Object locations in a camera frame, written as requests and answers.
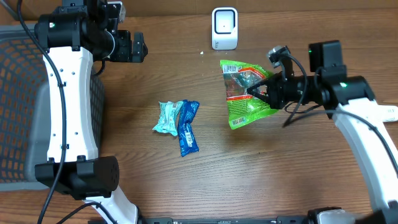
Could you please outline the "green snack bag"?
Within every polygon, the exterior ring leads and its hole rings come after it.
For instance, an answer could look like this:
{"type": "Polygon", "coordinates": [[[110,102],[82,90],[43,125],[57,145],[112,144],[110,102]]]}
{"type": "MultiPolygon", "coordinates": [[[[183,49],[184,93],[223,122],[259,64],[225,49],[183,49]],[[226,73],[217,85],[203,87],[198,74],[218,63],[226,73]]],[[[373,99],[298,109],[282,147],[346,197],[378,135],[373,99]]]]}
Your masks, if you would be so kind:
{"type": "Polygon", "coordinates": [[[241,128],[277,112],[247,92],[249,87],[273,76],[272,72],[259,65],[234,60],[221,60],[220,67],[226,88],[228,123],[231,129],[241,128]]]}

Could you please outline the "teal snack packet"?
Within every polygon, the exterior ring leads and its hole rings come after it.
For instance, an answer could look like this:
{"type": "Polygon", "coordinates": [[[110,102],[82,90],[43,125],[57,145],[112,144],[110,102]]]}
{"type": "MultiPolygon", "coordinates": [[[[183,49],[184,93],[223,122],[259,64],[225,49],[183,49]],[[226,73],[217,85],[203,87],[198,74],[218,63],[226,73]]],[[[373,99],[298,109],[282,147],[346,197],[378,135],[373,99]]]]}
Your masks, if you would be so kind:
{"type": "Polygon", "coordinates": [[[160,102],[160,115],[157,124],[152,128],[153,131],[164,134],[171,134],[177,136],[176,119],[179,111],[183,105],[183,101],[166,103],[160,102]]]}

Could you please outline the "blue snack packet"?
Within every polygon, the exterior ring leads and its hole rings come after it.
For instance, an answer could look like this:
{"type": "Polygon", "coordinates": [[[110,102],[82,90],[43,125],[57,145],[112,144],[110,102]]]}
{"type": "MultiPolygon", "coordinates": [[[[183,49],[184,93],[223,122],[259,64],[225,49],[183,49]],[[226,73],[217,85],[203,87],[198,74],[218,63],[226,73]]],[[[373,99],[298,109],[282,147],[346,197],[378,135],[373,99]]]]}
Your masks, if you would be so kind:
{"type": "Polygon", "coordinates": [[[199,108],[199,102],[183,100],[180,110],[177,131],[180,143],[180,153],[185,157],[189,153],[198,152],[199,148],[192,129],[192,122],[199,108]]]}

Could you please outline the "white cosmetic tube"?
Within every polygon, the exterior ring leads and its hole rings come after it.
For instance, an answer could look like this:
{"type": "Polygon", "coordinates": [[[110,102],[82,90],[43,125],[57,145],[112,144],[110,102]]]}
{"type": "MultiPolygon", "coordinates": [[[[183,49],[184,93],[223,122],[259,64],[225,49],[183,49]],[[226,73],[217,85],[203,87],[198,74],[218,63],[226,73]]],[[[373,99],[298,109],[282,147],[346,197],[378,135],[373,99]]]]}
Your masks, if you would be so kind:
{"type": "Polygon", "coordinates": [[[393,105],[379,105],[379,116],[383,122],[396,122],[398,120],[398,107],[393,105]]]}

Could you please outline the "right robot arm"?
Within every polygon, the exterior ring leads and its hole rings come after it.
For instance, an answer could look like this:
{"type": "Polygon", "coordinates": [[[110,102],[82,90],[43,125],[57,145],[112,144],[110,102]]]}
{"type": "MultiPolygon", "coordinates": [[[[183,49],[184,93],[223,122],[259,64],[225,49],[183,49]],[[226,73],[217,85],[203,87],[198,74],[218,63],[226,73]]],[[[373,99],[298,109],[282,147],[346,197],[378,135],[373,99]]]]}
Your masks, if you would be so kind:
{"type": "Polygon", "coordinates": [[[292,65],[300,62],[288,47],[277,46],[268,53],[280,73],[250,86],[247,93],[272,109],[288,103],[298,106],[309,102],[322,107],[309,109],[296,117],[291,112],[284,126],[325,114],[348,142],[368,188],[372,213],[357,215],[340,207],[309,210],[300,223],[397,223],[397,148],[384,125],[381,106],[366,79],[349,77],[338,40],[309,44],[311,76],[296,77],[292,65]]]}

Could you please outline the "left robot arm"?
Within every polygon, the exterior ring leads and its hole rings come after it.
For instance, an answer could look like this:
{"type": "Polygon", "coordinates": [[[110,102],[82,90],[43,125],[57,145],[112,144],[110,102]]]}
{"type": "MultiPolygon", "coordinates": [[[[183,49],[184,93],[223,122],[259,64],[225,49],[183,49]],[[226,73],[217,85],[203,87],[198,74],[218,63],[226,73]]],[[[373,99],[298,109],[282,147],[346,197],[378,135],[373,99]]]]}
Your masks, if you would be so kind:
{"type": "Polygon", "coordinates": [[[142,33],[119,29],[125,15],[120,1],[64,1],[35,25],[50,90],[47,161],[35,166],[35,178],[93,207],[106,223],[144,223],[119,186],[117,159],[99,155],[93,127],[93,64],[141,63],[148,53],[142,33]]]}

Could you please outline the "white barcode scanner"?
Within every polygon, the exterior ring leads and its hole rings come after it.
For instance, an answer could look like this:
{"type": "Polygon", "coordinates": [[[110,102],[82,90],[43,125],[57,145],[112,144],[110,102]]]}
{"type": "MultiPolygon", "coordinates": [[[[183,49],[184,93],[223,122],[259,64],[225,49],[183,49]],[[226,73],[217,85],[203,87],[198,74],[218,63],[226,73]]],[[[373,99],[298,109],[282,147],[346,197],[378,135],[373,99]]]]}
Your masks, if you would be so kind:
{"type": "Polygon", "coordinates": [[[238,12],[217,7],[211,14],[211,44],[214,50],[234,50],[238,45],[238,12]]]}

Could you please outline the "grey plastic shopping basket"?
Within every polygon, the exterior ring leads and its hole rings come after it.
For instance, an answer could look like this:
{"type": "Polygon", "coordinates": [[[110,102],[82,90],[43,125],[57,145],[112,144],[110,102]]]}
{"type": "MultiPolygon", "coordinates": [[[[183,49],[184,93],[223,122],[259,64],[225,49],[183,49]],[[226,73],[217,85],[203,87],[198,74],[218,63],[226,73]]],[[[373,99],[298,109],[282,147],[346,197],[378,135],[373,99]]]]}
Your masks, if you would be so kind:
{"type": "Polygon", "coordinates": [[[104,86],[86,49],[53,48],[49,65],[21,26],[1,27],[1,190],[89,186],[99,157],[104,86]]]}

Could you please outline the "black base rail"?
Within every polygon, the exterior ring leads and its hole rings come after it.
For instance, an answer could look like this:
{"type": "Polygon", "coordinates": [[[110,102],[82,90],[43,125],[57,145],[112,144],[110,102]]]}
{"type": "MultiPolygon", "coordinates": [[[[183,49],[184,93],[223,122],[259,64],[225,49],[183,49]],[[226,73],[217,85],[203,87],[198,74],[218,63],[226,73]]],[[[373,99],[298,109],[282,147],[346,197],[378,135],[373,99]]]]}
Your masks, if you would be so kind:
{"type": "Polygon", "coordinates": [[[346,212],[340,207],[324,207],[309,210],[306,215],[281,215],[272,218],[186,218],[144,217],[138,223],[145,224],[309,224],[309,223],[355,223],[364,215],[346,212]]]}

